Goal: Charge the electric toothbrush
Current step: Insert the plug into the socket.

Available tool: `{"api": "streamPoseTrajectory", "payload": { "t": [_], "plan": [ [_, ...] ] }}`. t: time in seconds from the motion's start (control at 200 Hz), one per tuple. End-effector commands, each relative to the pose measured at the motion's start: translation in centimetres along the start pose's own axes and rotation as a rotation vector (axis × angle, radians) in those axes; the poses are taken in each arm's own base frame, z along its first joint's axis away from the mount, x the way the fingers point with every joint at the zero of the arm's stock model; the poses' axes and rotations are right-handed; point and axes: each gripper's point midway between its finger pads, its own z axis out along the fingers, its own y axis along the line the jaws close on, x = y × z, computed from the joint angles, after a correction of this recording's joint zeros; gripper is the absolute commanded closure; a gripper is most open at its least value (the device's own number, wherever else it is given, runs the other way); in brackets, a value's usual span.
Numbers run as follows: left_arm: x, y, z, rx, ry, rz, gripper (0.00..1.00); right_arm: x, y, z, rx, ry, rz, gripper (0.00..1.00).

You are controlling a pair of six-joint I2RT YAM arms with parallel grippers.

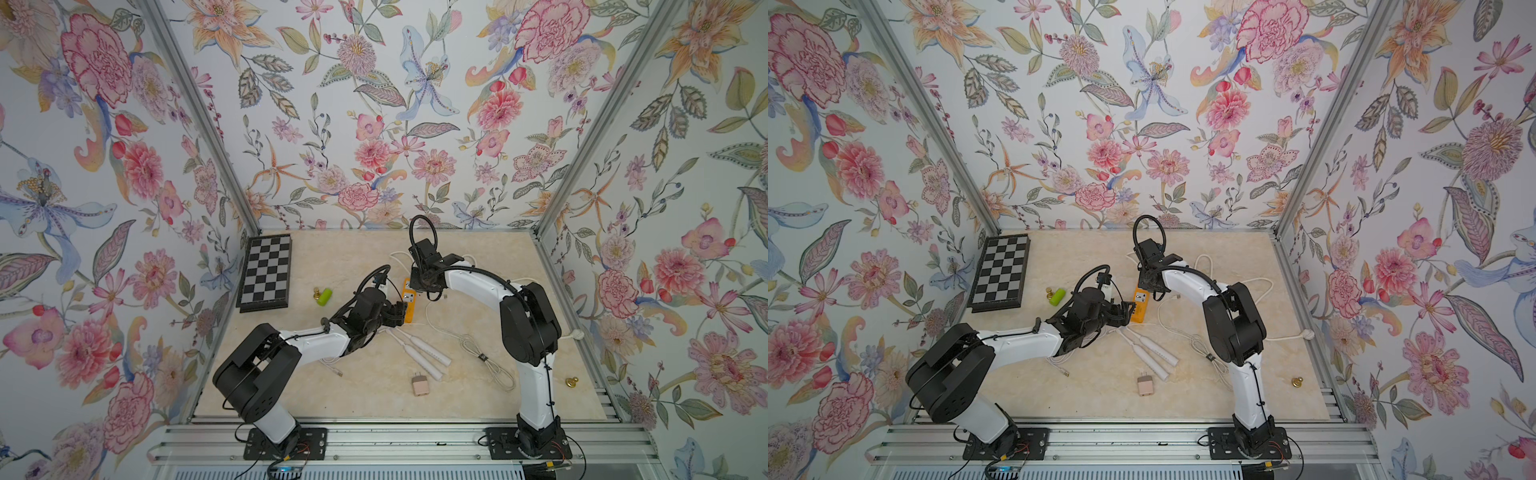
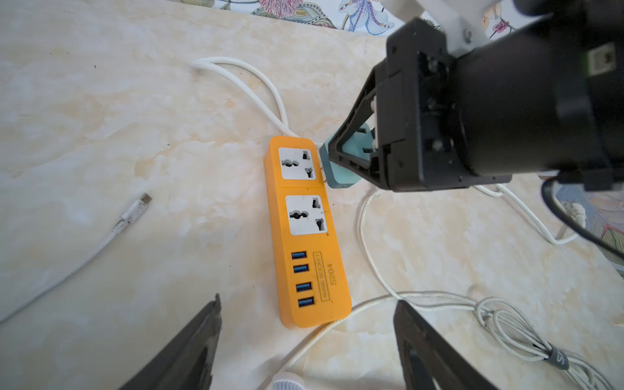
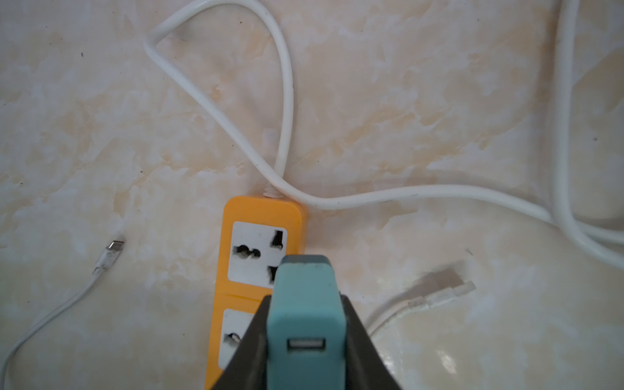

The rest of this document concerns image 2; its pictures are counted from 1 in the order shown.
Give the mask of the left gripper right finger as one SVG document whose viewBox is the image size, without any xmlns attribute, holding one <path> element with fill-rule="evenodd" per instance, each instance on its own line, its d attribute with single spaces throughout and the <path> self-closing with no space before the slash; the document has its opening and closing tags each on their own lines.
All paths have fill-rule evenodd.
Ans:
<svg viewBox="0 0 624 390">
<path fill-rule="evenodd" d="M 495 388 L 409 302 L 396 304 L 393 326 L 406 388 Z"/>
</svg>

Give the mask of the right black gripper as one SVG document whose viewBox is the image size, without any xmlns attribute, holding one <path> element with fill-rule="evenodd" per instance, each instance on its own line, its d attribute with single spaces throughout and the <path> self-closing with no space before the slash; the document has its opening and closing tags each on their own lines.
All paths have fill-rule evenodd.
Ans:
<svg viewBox="0 0 624 390">
<path fill-rule="evenodd" d="M 507 184 L 511 175 L 478 175 L 460 155 L 456 114 L 448 94 L 454 58 L 445 34 L 416 18 L 387 40 L 387 56 L 373 68 L 343 125 L 329 143 L 331 161 L 393 192 L 464 189 Z M 364 123 L 374 133 L 370 161 L 342 146 Z"/>
</svg>

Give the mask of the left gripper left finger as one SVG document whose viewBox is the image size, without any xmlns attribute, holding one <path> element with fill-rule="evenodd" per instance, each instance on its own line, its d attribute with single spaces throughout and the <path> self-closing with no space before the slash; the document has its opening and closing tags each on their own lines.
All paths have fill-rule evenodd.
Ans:
<svg viewBox="0 0 624 390">
<path fill-rule="evenodd" d="M 221 328 L 221 302 L 215 296 L 121 388 L 208 389 Z"/>
</svg>

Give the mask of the teal USB charger plug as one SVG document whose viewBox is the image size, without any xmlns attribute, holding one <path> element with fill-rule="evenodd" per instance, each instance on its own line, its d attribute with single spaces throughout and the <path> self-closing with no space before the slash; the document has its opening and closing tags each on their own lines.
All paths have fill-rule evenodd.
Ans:
<svg viewBox="0 0 624 390">
<path fill-rule="evenodd" d="M 361 177 L 349 168 L 331 161 L 330 141 L 331 138 L 328 138 L 319 150 L 327 185 L 333 189 L 349 188 L 361 180 Z M 371 160 L 370 155 L 375 151 L 373 148 L 374 141 L 374 133 L 370 130 L 368 124 L 364 123 L 342 146 L 342 151 L 347 156 L 347 159 L 343 159 L 342 162 L 348 163 L 353 159 L 369 162 Z"/>
</svg>

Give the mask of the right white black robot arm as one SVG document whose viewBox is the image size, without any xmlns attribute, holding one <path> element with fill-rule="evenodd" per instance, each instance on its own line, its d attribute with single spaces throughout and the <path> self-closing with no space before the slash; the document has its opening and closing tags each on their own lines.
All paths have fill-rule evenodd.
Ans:
<svg viewBox="0 0 624 390">
<path fill-rule="evenodd" d="M 438 191 L 537 172 L 622 186 L 622 2 L 517 1 L 531 23 L 497 40 L 481 24 L 491 1 L 385 7 L 404 25 L 321 149 L 331 187 Z"/>
</svg>

